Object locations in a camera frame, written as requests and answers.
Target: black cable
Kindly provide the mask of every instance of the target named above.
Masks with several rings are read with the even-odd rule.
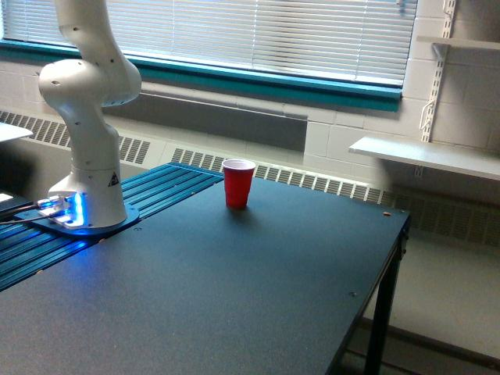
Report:
[[[0,221],[0,225],[13,225],[13,224],[19,224],[19,223],[30,223],[32,221],[48,219],[50,217],[57,217],[57,216],[62,216],[62,215],[64,215],[64,213],[56,212],[56,213],[53,213],[52,215],[33,217],[31,219]]]
[[[0,214],[0,219],[4,219],[6,217],[15,215],[17,213],[22,213],[24,211],[29,211],[30,209],[37,209],[37,208],[38,205],[33,204],[33,205],[24,205],[23,207],[18,207],[17,209],[10,209],[9,211],[2,212],[2,214]]]

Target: window sill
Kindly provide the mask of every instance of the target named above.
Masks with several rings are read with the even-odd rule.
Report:
[[[0,40],[0,57],[24,61],[54,62],[80,57],[71,47]],[[146,80],[173,85],[194,85],[207,91],[250,95],[266,100],[310,106],[340,105],[397,112],[402,89],[339,81],[287,77],[271,73],[175,62],[126,55]]]

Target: window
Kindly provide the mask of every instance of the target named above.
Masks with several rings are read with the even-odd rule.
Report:
[[[108,0],[128,55],[401,87],[417,0]],[[2,0],[4,38],[67,45],[52,0]]]

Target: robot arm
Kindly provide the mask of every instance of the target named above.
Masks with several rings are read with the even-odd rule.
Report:
[[[70,175],[49,194],[73,197],[73,209],[55,220],[74,229],[109,227],[127,214],[118,133],[105,123],[102,107],[136,98],[141,76],[113,38],[105,0],[55,0],[55,7],[62,35],[82,55],[48,64],[40,73],[40,92],[64,119],[72,144]]]

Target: red cup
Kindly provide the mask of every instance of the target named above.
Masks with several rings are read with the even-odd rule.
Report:
[[[244,209],[252,185],[255,163],[243,159],[228,159],[223,161],[222,166],[226,205],[232,209]]]

